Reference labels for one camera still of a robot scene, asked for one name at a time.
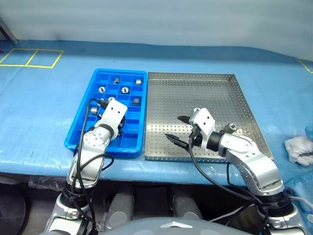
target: metal cylinder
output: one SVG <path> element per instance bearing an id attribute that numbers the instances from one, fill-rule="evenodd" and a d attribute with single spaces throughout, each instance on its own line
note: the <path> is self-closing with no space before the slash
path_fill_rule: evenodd
<path id="1" fill-rule="evenodd" d="M 175 217 L 203 219 L 195 200 L 182 187 L 172 188 L 173 212 Z"/>
<path id="2" fill-rule="evenodd" d="M 129 88 L 128 87 L 123 87 L 121 89 L 121 91 L 122 91 L 123 94 L 127 94 L 129 92 Z"/>
<path id="3" fill-rule="evenodd" d="M 106 91 L 106 88 L 105 88 L 105 87 L 99 87 L 99 88 L 98 88 L 98 91 L 99 91 L 100 93 L 104 93 L 104 92 Z"/>
<path id="4" fill-rule="evenodd" d="M 140 106 L 140 99 L 134 98 L 133 99 L 133 106 Z"/>
<path id="5" fill-rule="evenodd" d="M 141 84 L 142 84 L 141 80 L 140 79 L 136 79 L 136 85 L 141 85 Z"/>
<path id="6" fill-rule="evenodd" d="M 281 217 L 290 214 L 294 207 L 286 191 L 271 196 L 258 196 L 258 198 L 267 205 L 268 215 L 271 217 Z"/>
<path id="7" fill-rule="evenodd" d="M 234 123 L 229 123 L 224 127 L 224 131 L 229 134 L 233 134 L 238 130 L 238 127 Z"/>
<path id="8" fill-rule="evenodd" d="M 111 230 L 134 218 L 134 190 L 125 185 L 113 198 L 107 213 L 105 230 Z"/>
<path id="9" fill-rule="evenodd" d="M 110 102 L 111 100 L 115 99 L 113 96 L 108 98 L 108 102 Z"/>
<path id="10" fill-rule="evenodd" d="M 116 77 L 116 78 L 114 79 L 113 84 L 119 84 L 119 77 Z"/>
<path id="11" fill-rule="evenodd" d="M 91 112 L 91 114 L 93 114 L 93 115 L 97 115 L 97 113 L 98 113 L 98 107 L 92 107 L 92 108 L 90 109 L 90 112 Z"/>

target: stainless steel tray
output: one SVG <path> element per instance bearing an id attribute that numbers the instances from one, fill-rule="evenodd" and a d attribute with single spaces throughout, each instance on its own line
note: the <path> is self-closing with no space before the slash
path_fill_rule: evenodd
<path id="1" fill-rule="evenodd" d="M 206 107 L 220 131 L 235 123 L 238 135 L 252 138 L 261 152 L 273 158 L 246 99 L 233 74 L 150 72 L 146 120 L 146 160 L 190 161 L 189 154 L 175 146 L 165 133 L 188 141 L 191 126 L 177 119 L 190 116 L 196 107 Z M 203 162 L 225 162 L 212 151 L 194 147 L 195 157 Z"/>

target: crumpled white towel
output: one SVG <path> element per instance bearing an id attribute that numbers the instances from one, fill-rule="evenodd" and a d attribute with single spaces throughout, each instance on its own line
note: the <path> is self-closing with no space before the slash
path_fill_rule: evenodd
<path id="1" fill-rule="evenodd" d="M 307 136 L 299 136 L 285 141 L 289 161 L 308 166 L 313 164 L 313 141 Z"/>

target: blue plastic sheet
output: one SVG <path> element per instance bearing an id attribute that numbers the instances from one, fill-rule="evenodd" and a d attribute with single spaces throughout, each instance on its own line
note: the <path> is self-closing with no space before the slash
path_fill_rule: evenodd
<path id="1" fill-rule="evenodd" d="M 0 43 L 5 56 L 8 43 Z M 0 67 L 0 171 L 66 176 L 72 152 L 64 139 L 97 68 L 234 73 L 280 169 L 296 195 L 312 201 L 313 166 L 288 161 L 284 141 L 313 123 L 313 76 L 296 59 L 244 47 L 162 47 L 21 41 L 16 47 L 64 50 L 53 69 Z M 49 55 L 41 58 L 51 61 Z M 226 184 L 223 164 L 201 164 Z M 101 179 L 208 184 L 191 163 L 117 159 Z M 231 181 L 243 185 L 231 168 Z"/>

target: black cable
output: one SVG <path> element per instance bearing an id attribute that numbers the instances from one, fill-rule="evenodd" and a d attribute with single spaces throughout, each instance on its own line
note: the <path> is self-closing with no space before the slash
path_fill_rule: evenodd
<path id="1" fill-rule="evenodd" d="M 236 189 L 241 190 L 241 191 L 244 192 L 245 194 L 251 196 L 252 198 L 254 198 L 254 200 L 255 200 L 259 205 L 261 205 L 261 204 L 262 204 L 261 200 L 260 200 L 259 198 L 257 198 L 253 193 L 251 193 L 249 190 L 246 190 L 246 189 L 243 188 L 243 187 L 239 187 L 239 186 L 237 186 L 237 185 L 234 185 L 234 184 L 232 184 L 232 183 L 230 182 L 230 177 L 229 177 L 229 165 L 230 165 L 230 163 L 227 162 L 227 166 L 226 166 L 227 183 L 228 183 L 230 186 L 233 186 L 233 187 L 235 187 Z"/>
<path id="2" fill-rule="evenodd" d="M 114 162 L 114 158 L 110 155 L 110 154 L 106 154 L 106 153 L 103 153 L 103 154 L 99 154 L 91 159 L 89 159 L 87 162 L 85 162 L 81 167 L 80 169 L 83 170 L 89 163 L 91 163 L 93 160 L 97 159 L 97 158 L 100 158 L 100 157 L 110 157 L 111 158 L 111 162 L 104 168 L 102 168 L 101 171 L 109 168 L 113 162 Z M 74 178 L 73 178 L 73 183 L 72 183 L 72 188 L 71 188 L 71 191 L 74 192 L 75 190 L 75 183 L 76 183 L 76 180 L 77 180 L 77 176 L 75 175 Z M 87 220 L 89 220 L 91 223 L 96 223 L 96 221 L 92 218 L 90 218 L 89 215 L 87 215 L 80 207 L 79 205 L 76 203 L 76 201 L 73 201 L 73 204 L 75 206 L 75 208 L 79 211 L 80 214 L 82 214 L 83 217 L 85 217 Z"/>
<path id="3" fill-rule="evenodd" d="M 75 157 L 76 153 L 77 153 L 77 150 L 78 150 L 78 145 L 75 146 L 75 149 L 73 151 L 73 157 Z"/>
<path id="4" fill-rule="evenodd" d="M 108 169 L 108 168 L 114 163 L 114 157 L 113 157 L 112 155 L 106 153 L 106 154 L 105 154 L 105 157 L 111 158 L 111 162 L 110 162 L 107 166 L 105 166 L 104 168 L 102 168 L 101 171 L 104 171 L 104 170 Z"/>
<path id="5" fill-rule="evenodd" d="M 267 226 L 268 226 L 268 217 L 269 217 L 268 211 L 266 211 L 262 228 L 259 229 L 259 230 L 256 232 L 256 235 L 259 235 L 260 232 L 263 232 L 263 231 L 267 228 Z"/>
<path id="6" fill-rule="evenodd" d="M 91 221 L 92 222 L 92 231 L 95 231 L 96 230 L 95 213 L 94 213 L 94 209 L 93 209 L 93 206 L 92 206 L 92 203 L 91 203 L 91 198 L 90 198 L 89 194 L 87 193 L 87 191 L 86 191 L 86 189 L 84 187 L 83 179 L 82 179 L 82 176 L 81 176 L 81 166 L 80 166 L 80 160 L 81 160 L 81 154 L 82 154 L 82 146 L 83 146 L 83 137 L 84 137 L 84 132 L 85 132 L 85 128 L 86 128 L 86 123 L 87 123 L 87 120 L 88 120 L 89 106 L 90 106 L 90 103 L 92 101 L 98 102 L 97 99 L 91 98 L 91 99 L 89 99 L 89 101 L 87 103 L 85 119 L 84 119 L 84 122 L 83 122 L 83 127 L 82 127 L 82 131 L 81 131 L 80 138 L 79 138 L 79 144 L 78 144 L 78 156 L 77 156 L 77 163 L 76 163 L 76 176 L 77 176 L 80 188 L 81 188 L 83 194 L 85 195 L 86 202 L 89 205 L 89 209 L 90 209 L 90 213 L 91 213 L 91 217 L 92 217 L 92 221 Z"/>
<path id="7" fill-rule="evenodd" d="M 208 181 L 210 181 L 212 184 L 214 184 L 214 185 L 217 186 L 218 188 L 223 189 L 224 191 L 226 191 L 226 192 L 228 192 L 228 193 L 230 193 L 230 194 L 232 194 L 232 195 L 234 195 L 234 196 L 240 197 L 240 198 L 245 199 L 245 200 L 248 200 L 248 201 L 255 201 L 254 198 L 248 197 L 248 196 L 244 196 L 244 195 L 242 195 L 242 194 L 240 194 L 240 193 L 237 193 L 237 192 L 235 192 L 235 191 L 233 191 L 233 190 L 230 190 L 230 189 L 224 187 L 223 185 L 219 184 L 219 183 L 216 182 L 215 180 L 213 180 L 211 177 L 209 177 L 209 176 L 200 168 L 200 166 L 198 165 L 198 163 L 197 163 L 197 161 L 196 161 L 196 159 L 195 159 L 195 156 L 194 156 L 194 154 L 193 154 L 193 152 L 192 152 L 192 147 L 193 147 L 193 139 L 192 139 L 192 137 L 189 137 L 189 143 L 188 143 L 188 144 L 189 144 L 189 153 L 190 153 L 191 160 L 192 160 L 192 162 L 194 163 L 194 165 L 195 165 L 195 167 L 197 168 L 197 170 L 200 172 L 200 174 L 201 174 L 204 178 L 206 178 Z"/>
<path id="8" fill-rule="evenodd" d="M 81 210 L 81 208 L 78 206 L 78 204 L 75 201 L 73 203 L 74 203 L 74 206 L 76 207 L 76 209 L 81 213 L 81 215 L 84 216 L 87 220 L 89 220 L 92 223 L 92 229 L 91 229 L 89 234 L 96 234 L 97 231 L 96 231 L 96 220 L 95 220 L 94 208 L 93 208 L 92 203 L 91 203 L 91 197 L 90 197 L 89 193 L 86 191 L 86 189 L 84 187 L 83 179 L 82 179 L 82 176 L 81 176 L 81 170 L 85 166 L 87 166 L 89 163 L 91 163 L 93 160 L 95 160 L 96 158 L 103 157 L 103 156 L 108 156 L 108 157 L 111 158 L 111 162 L 109 163 L 108 166 L 106 166 L 106 167 L 104 167 L 102 169 L 102 170 L 105 170 L 105 169 L 107 169 L 108 167 L 110 167 L 113 164 L 114 158 L 111 155 L 109 155 L 109 154 L 100 154 L 100 155 L 97 155 L 97 156 L 93 157 L 92 159 L 90 159 L 86 163 L 84 163 L 82 166 L 80 166 L 82 145 L 83 145 L 83 137 L 84 137 L 84 132 L 85 132 L 85 128 L 86 128 L 86 123 L 87 123 L 87 120 L 88 120 L 89 106 L 90 106 L 91 101 L 96 101 L 101 106 L 107 104 L 106 101 L 100 101 L 100 100 L 97 100 L 97 99 L 94 99 L 94 98 L 89 99 L 89 101 L 87 103 L 86 114 L 85 114 L 85 119 L 84 119 L 84 122 L 83 122 L 83 127 L 82 127 L 82 131 L 81 131 L 80 139 L 79 139 L 79 144 L 75 147 L 75 150 L 74 150 L 75 153 L 78 152 L 78 155 L 77 155 L 77 163 L 76 163 L 77 164 L 76 175 L 75 175 L 75 177 L 73 179 L 71 192 L 73 194 L 75 193 L 74 192 L 75 191 L 75 184 L 76 184 L 76 180 L 78 179 L 80 188 L 81 188 L 82 193 L 83 193 L 83 196 L 85 197 L 85 200 L 86 200 L 86 202 L 87 202 L 87 204 L 89 206 L 90 213 L 91 213 L 91 218 L 90 218 L 90 216 L 87 215 L 87 213 L 85 213 L 84 211 Z"/>

